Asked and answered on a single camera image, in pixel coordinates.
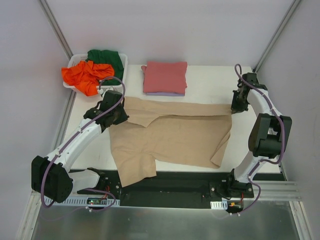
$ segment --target wall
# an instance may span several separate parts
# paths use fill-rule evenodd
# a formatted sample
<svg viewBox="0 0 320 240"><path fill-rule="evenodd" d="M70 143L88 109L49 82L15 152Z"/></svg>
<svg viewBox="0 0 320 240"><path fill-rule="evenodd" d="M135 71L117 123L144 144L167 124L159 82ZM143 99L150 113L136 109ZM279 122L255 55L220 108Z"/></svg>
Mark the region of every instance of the wall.
<svg viewBox="0 0 320 240"><path fill-rule="evenodd" d="M302 1L258 73L277 108L292 118L283 164L298 182L314 236L320 235L319 10L319 0Z"/></svg>
<svg viewBox="0 0 320 240"><path fill-rule="evenodd" d="M292 0L48 0L74 53L254 67Z"/></svg>
<svg viewBox="0 0 320 240"><path fill-rule="evenodd" d="M36 0L0 3L0 239L16 238L31 193L31 161L53 147L69 95L68 64Z"/></svg>

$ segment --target purple cable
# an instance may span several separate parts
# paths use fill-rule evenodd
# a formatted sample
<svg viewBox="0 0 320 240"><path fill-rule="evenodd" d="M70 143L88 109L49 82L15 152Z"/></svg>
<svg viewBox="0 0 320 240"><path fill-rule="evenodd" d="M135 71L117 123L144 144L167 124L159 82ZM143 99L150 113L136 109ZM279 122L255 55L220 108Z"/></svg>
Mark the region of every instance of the purple cable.
<svg viewBox="0 0 320 240"><path fill-rule="evenodd" d="M275 116L275 118L279 121L279 124L280 124L280 128L281 128L281 151L280 151L280 156L279 156L279 159L278 161L271 161L269 159L262 159L260 160L260 162L258 162L253 168L252 170L249 172L248 174L248 181L256 186L258 188L258 195L256 196L255 200L253 201L253 203L251 203L248 207L246 207L244 210L242 210L241 212L243 213L244 211L248 210L249 208L251 208L259 199L260 195L261 195L261 187L254 183L252 180L251 180L251 175L255 172L255 170L259 167L260 163L263 163L263 162L267 162L267 163L270 163L270 164L279 164L281 161L282 161L282 158L284 157L284 152L285 152L285 125L283 123L283 121L281 120L281 118L277 115L276 111L273 109L273 106L272 106L272 103L270 101L270 99L262 92L260 91L258 88L256 88L255 86L247 83L247 81L245 81L243 79L243 77L241 76L242 74L242 68L241 68L241 65L239 63L237 63L235 66L234 66L234 71L235 73L237 74L237 76L239 77L239 79L245 84L247 85L249 88L257 91L258 93L260 93L263 98L265 99L265 101L267 102L272 114Z"/></svg>
<svg viewBox="0 0 320 240"><path fill-rule="evenodd" d="M107 210L107 209L109 209L112 205L114 205L114 204L116 203L116 197L115 197L111 192L108 192L108 191L100 191L100 190L96 190L96 189L92 189L92 188L86 188L86 189L84 189L84 190L91 191L91 192L108 194L108 195L110 195L110 196L113 198L113 202L112 202L110 205L108 205L108 206L106 206L106 207L104 207L104 208L102 208L102 209L92 209L92 208L91 208L91 211L94 212L94 213L98 213L98 212ZM75 211L78 211L78 210L80 210L80 209L86 209L86 207L83 207L83 206L77 207L77 208L73 209L72 211L68 212L67 214L65 214L65 215L63 215L63 216L60 216L60 217L57 217L57 218L55 218L55 219L47 219L47 218L43 217L42 214L40 215L40 217L41 217L43 220L47 221L47 222L54 222L54 221L58 221L58 220L60 220L60 219L64 219L65 217L69 216L70 214L72 214L72 213L74 213Z"/></svg>
<svg viewBox="0 0 320 240"><path fill-rule="evenodd" d="M80 128L80 131L77 131L72 137L70 137L70 139L63 145L63 147L59 150L58 154L60 155L65 149L66 147L80 134L80 132L82 132L87 126L89 126L90 124L92 124L95 120L101 118L102 116L106 115L107 113L109 113L110 111L112 111L113 109L115 109L124 99L125 97L125 93L126 93L126 87L124 85L124 83L117 78L116 76L109 76L106 77L105 79L103 79L100 84L102 84L106 79L116 79L118 80L123 87L123 94L121 96L121 98L119 99L119 101L116 102L115 105L113 105L112 107L110 107L108 110L104 111L103 113L101 113L100 115L96 116L94 119L92 119L91 121L89 121L88 123L86 123L82 128ZM59 156L56 154L53 159L51 160L51 162L49 163L48 167L45 169L44 174L43 174L43 178L42 178L42 183L41 183L41 190L40 190L40 197L41 197L41 203L42 206L46 209L50 208L53 204L54 201L52 201L49 205L46 205L45 203L45 182L48 176L48 172L50 170L50 168L52 167L52 165L54 164L54 162L57 160Z"/></svg>

